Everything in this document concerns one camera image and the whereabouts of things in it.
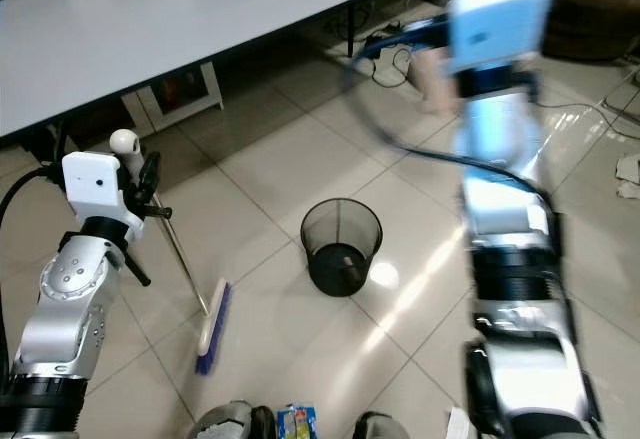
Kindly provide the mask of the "broom with blue bristles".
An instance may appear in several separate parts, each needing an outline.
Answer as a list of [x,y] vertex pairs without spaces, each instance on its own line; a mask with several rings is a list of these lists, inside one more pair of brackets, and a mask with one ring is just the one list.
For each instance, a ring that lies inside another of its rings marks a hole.
[[[127,202],[134,203],[132,198],[134,186],[132,173],[136,171],[134,169],[134,160],[140,155],[147,154],[147,152],[142,146],[140,137],[131,129],[119,129],[119,131],[111,133],[108,143],[111,152],[122,161],[122,165],[128,170],[132,192],[131,195],[127,196]],[[166,207],[163,201],[160,200],[160,196],[157,195],[157,191],[155,192],[154,200],[152,200],[152,205]],[[145,216],[145,209],[143,207],[140,207],[140,209],[141,215]],[[221,334],[224,333],[225,325],[227,325],[227,307],[230,303],[232,288],[230,288],[227,280],[223,278],[216,279],[211,285],[198,284],[195,275],[193,275],[192,267],[188,265],[186,252],[180,246],[177,229],[173,227],[172,218],[168,220],[159,218],[159,221],[163,225],[164,234],[170,247],[173,248],[175,256],[178,257],[179,265],[182,266],[193,297],[200,303],[201,310],[204,312],[204,320],[201,321],[201,333],[198,334],[196,346],[198,356],[195,360],[195,372],[198,375],[207,376],[215,365]]]

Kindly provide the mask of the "white low cabinet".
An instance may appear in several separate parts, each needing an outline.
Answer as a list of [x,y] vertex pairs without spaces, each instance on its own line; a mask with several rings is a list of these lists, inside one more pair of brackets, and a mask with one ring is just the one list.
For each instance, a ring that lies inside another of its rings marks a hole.
[[136,93],[155,131],[163,131],[210,107],[224,107],[211,61],[160,75]]

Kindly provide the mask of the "black table leg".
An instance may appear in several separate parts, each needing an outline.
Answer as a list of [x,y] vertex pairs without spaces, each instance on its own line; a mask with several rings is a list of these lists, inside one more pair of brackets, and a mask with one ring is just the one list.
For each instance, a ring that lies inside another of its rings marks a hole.
[[52,146],[49,160],[51,164],[60,163],[69,152],[78,150],[73,138],[70,137],[68,123],[69,120],[60,120],[54,127],[54,146]]

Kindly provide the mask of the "black mesh waste bin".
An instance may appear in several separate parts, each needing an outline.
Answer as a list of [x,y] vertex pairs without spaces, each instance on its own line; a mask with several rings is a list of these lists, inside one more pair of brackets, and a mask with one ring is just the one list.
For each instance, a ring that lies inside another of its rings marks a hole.
[[328,198],[303,216],[300,238],[316,288],[326,296],[351,297],[364,287],[383,229],[365,203]]

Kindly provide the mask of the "blue snack packet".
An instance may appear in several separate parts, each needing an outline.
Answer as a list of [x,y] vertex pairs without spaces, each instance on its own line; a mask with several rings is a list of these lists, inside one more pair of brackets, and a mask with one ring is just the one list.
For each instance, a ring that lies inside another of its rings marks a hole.
[[288,404],[276,412],[276,439],[317,439],[316,411],[306,404]]

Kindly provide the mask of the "black power strip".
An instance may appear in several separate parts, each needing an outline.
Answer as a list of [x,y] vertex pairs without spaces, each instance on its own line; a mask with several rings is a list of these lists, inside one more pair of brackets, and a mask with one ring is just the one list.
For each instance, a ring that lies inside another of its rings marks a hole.
[[362,59],[370,61],[378,61],[381,58],[381,51],[385,49],[394,49],[394,47],[404,46],[402,35],[404,29],[401,26],[383,26],[375,29],[364,38],[358,55]]

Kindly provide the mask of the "beige bag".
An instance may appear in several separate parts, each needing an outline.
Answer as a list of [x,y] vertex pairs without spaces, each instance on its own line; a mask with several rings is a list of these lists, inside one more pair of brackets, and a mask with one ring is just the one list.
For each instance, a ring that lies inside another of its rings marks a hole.
[[422,110],[453,119],[460,113],[462,101],[448,72],[449,61],[448,49],[413,49],[408,73],[410,83],[422,95]]

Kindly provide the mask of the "grey right robot foot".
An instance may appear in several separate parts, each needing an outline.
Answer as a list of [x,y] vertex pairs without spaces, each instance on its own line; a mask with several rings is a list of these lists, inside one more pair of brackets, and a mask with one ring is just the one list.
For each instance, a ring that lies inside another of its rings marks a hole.
[[358,417],[351,439],[410,439],[410,434],[387,413],[367,411]]

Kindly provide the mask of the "white paper scrap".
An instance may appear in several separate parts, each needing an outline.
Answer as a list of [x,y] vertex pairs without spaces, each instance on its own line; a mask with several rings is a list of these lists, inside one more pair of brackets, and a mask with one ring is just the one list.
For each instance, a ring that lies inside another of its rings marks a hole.
[[462,408],[454,407],[449,411],[444,439],[472,439],[470,417]]

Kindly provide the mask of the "crumpled white paper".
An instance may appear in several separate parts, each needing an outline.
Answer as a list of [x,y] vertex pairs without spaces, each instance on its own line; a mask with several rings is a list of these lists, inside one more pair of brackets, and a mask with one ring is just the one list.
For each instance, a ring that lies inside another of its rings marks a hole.
[[625,200],[640,200],[640,154],[621,157],[614,168],[614,177],[620,180],[617,196]]

